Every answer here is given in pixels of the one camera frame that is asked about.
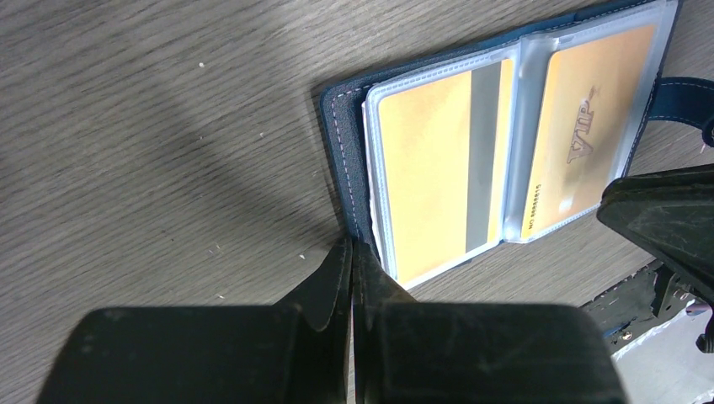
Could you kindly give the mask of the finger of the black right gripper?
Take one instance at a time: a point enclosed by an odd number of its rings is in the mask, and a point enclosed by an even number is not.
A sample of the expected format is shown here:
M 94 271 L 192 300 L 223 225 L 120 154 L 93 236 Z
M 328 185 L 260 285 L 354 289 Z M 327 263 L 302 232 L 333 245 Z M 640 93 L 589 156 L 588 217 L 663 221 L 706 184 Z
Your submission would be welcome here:
M 679 274 L 713 302 L 713 166 L 618 178 L 597 219 Z

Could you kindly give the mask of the gold VIP credit card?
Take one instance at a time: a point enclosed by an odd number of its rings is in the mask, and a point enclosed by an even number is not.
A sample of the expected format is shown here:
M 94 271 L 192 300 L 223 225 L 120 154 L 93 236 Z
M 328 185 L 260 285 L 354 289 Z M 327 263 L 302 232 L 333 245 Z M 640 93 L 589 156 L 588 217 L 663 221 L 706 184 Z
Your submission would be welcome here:
M 599 202 L 612 179 L 655 32 L 648 24 L 551 56 L 521 238 Z

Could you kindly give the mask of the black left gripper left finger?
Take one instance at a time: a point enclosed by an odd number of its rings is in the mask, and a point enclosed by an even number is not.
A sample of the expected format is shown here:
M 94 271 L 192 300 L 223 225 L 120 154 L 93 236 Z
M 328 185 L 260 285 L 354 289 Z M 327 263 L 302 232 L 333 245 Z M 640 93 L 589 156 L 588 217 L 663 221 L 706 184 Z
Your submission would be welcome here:
M 353 243 L 271 305 L 110 307 L 73 329 L 40 403 L 343 403 Z

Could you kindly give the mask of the blue card holder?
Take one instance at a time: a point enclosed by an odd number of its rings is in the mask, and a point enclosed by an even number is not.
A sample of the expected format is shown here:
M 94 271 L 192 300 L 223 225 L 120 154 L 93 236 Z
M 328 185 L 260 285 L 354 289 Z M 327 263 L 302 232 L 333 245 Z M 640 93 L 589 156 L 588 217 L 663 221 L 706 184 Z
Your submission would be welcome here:
M 441 72 L 448 66 L 457 69 L 484 66 L 490 61 L 504 58 L 510 58 L 515 63 L 512 126 L 504 183 L 502 238 L 499 244 L 532 242 L 599 206 L 600 200 L 592 208 L 535 237 L 523 239 L 520 236 L 546 72 L 549 60 L 556 51 L 648 24 L 656 27 L 626 131 L 621 137 L 615 157 L 612 179 L 607 185 L 627 174 L 637 144 L 647 123 L 651 121 L 690 125 L 701 131 L 706 145 L 711 145 L 712 81 L 694 77 L 664 77 L 662 74 L 664 57 L 679 9 L 677 1 L 603 3 L 528 24 L 454 50 L 355 77 L 327 88 L 321 96 L 320 110 L 349 234 L 368 244 L 384 272 L 397 282 L 394 273 L 386 266 L 385 259 L 386 244 L 382 227 L 388 221 L 389 213 L 383 194 L 386 182 L 381 162 L 381 142 L 376 134 L 376 103 L 387 94 L 407 88 L 413 82 L 422 81 L 431 72 Z

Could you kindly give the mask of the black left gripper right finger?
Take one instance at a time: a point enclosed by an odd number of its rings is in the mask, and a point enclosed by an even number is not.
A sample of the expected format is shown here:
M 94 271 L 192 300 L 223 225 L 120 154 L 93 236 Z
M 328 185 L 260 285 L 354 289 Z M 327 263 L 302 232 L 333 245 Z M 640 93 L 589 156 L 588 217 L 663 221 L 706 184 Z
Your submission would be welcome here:
M 552 304 L 415 300 L 356 242 L 359 403 L 625 403 L 595 322 Z

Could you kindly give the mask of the tan credit card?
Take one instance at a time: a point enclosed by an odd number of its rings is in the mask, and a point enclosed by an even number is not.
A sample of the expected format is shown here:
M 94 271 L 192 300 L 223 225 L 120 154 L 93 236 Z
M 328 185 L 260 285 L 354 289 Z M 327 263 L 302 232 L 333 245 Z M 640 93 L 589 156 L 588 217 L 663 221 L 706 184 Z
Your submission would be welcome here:
M 385 259 L 402 286 L 500 243 L 514 68 L 448 66 L 377 101 Z

